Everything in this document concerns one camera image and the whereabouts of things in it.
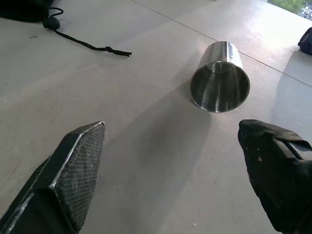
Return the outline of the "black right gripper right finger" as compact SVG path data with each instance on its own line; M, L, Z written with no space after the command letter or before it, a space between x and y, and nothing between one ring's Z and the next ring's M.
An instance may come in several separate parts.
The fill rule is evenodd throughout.
M250 184L272 226L312 232L312 147L297 133L256 119L239 123Z

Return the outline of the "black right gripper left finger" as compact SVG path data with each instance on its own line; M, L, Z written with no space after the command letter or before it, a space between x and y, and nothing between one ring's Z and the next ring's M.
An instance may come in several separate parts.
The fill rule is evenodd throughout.
M0 219L2 234L78 234L95 192L105 123L78 127L31 174Z

